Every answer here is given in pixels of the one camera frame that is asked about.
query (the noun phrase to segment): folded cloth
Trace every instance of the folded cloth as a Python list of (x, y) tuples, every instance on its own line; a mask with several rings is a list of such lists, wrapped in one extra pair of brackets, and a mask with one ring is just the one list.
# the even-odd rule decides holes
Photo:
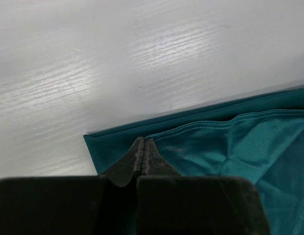
[(273, 235), (304, 234), (304, 88), (231, 101), (85, 135), (98, 173), (136, 137), (153, 138), (182, 175), (256, 185)]

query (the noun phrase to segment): wood grain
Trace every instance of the wood grain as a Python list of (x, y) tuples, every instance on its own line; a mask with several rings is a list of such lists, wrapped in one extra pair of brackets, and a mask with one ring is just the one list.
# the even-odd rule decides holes
[(95, 174), (82, 136), (304, 85), (304, 0), (0, 0), (0, 178)]

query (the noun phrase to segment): teal fabric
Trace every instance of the teal fabric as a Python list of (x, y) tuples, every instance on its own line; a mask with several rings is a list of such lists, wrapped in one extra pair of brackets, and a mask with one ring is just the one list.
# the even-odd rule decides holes
[(304, 234), (304, 89), (231, 101), (84, 136), (98, 173), (138, 136), (181, 174), (232, 175), (259, 190), (273, 235)]

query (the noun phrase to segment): white table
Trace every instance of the white table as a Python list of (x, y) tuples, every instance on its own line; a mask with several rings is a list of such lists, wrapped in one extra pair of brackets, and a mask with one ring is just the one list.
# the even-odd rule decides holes
[(0, 0), (0, 178), (90, 175), (83, 135), (304, 85), (304, 0)]

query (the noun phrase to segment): white wooden surface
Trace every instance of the white wooden surface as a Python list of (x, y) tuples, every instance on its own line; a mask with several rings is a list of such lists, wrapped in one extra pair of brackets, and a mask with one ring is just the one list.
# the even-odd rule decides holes
[(0, 178), (95, 174), (83, 134), (304, 85), (304, 0), (0, 0)]

